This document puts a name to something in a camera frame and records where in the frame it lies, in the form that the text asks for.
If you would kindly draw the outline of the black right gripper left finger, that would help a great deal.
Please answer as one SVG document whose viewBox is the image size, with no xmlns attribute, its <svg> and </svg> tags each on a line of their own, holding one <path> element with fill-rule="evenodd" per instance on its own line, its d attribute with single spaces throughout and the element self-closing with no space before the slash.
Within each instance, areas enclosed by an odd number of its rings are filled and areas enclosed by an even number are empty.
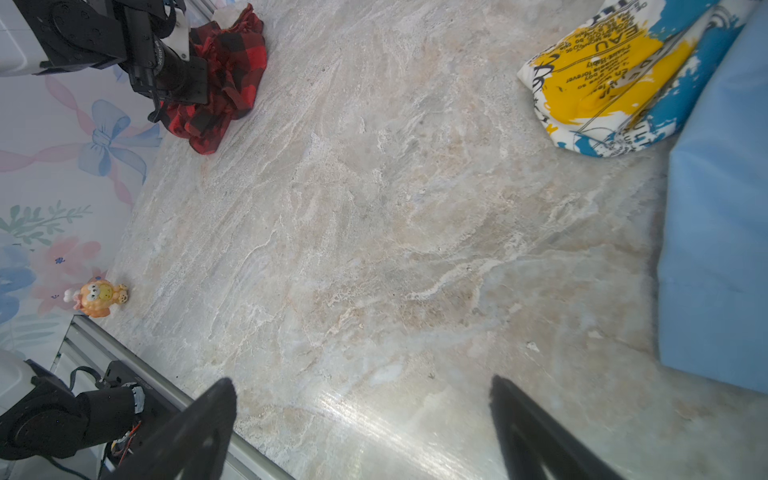
<svg viewBox="0 0 768 480">
<path fill-rule="evenodd" d="M 222 378 L 157 431 L 109 479 L 219 479 L 236 419 L 232 381 Z"/>
</svg>

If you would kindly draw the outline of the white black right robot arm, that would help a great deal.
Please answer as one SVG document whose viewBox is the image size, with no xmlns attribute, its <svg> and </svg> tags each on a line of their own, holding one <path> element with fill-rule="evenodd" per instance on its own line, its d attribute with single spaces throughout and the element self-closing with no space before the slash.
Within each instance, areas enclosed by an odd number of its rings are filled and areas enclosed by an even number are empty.
<svg viewBox="0 0 768 480">
<path fill-rule="evenodd" d="M 32 360 L 1 353 L 1 457 L 40 456 L 54 467 L 92 446 L 133 430 L 148 434 L 111 479 L 218 479 L 233 436 L 236 390 L 223 378 L 160 427 L 140 416 L 147 389 L 137 382 L 78 395 L 72 383 Z M 512 479 L 616 479 L 589 450 L 512 381 L 496 376 L 490 391 L 496 435 Z"/>
</svg>

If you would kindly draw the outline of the red black plaid cloth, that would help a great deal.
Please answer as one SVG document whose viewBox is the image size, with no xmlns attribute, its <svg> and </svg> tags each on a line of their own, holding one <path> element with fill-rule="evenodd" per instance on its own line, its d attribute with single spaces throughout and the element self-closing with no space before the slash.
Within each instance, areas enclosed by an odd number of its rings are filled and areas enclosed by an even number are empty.
<svg viewBox="0 0 768 480">
<path fill-rule="evenodd" d="M 165 128 L 201 155 L 215 153 L 230 123 L 251 112 L 267 69 L 264 23 L 253 6 L 241 1 L 215 14 L 215 20 L 189 34 L 191 53 L 207 63 L 207 102 L 160 104 Z"/>
</svg>

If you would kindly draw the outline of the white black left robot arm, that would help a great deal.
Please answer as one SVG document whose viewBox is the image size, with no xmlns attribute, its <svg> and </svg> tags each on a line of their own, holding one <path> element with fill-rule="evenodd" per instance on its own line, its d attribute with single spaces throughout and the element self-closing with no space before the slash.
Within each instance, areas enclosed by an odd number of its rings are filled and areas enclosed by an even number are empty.
<svg viewBox="0 0 768 480">
<path fill-rule="evenodd" d="M 171 103 L 181 106 L 209 103 L 208 66 L 201 56 L 190 53 L 189 27 L 184 1 L 1 1 L 1 77 L 53 75 L 119 65 L 134 91 L 154 103 L 149 121 L 157 123 Z M 89 140 L 55 147 L 52 160 L 78 160 L 78 167 L 96 176 L 109 176 L 117 160 L 146 180 L 148 167 L 125 141 L 137 146 L 159 144 L 158 126 L 121 137 L 129 130 L 124 112 L 106 101 L 92 107 L 95 119 L 82 113 L 69 93 L 65 106 L 72 107 Z M 61 210 L 52 206 L 46 217 L 39 210 L 14 206 L 1 233 L 10 242 L 1 244 L 1 323 L 17 313 L 14 292 L 33 285 L 36 274 L 29 260 L 35 242 L 46 244 L 58 226 L 52 223 L 81 217 L 90 205 Z M 1 415 L 33 391 L 37 381 L 32 370 L 42 368 L 24 363 L 1 350 Z"/>
</svg>

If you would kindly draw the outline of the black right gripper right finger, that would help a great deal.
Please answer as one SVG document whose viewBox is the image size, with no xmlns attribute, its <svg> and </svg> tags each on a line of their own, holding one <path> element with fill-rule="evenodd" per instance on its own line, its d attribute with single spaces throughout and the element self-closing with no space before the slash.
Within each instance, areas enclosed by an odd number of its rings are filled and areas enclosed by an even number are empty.
<svg viewBox="0 0 768 480">
<path fill-rule="evenodd" d="M 622 478 L 511 380 L 493 377 L 489 407 L 509 478 Z"/>
</svg>

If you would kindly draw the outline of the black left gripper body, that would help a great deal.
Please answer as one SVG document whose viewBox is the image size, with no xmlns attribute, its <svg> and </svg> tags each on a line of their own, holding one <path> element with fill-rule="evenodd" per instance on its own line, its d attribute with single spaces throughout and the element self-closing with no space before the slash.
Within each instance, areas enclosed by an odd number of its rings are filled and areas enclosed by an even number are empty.
<svg viewBox="0 0 768 480">
<path fill-rule="evenodd" d="M 208 103 L 208 65 L 191 46 L 187 10 L 208 13 L 203 2 L 183 0 L 115 1 L 127 59 L 120 67 L 134 92 L 149 98 L 154 110 L 148 120 L 158 123 L 172 104 Z"/>
</svg>

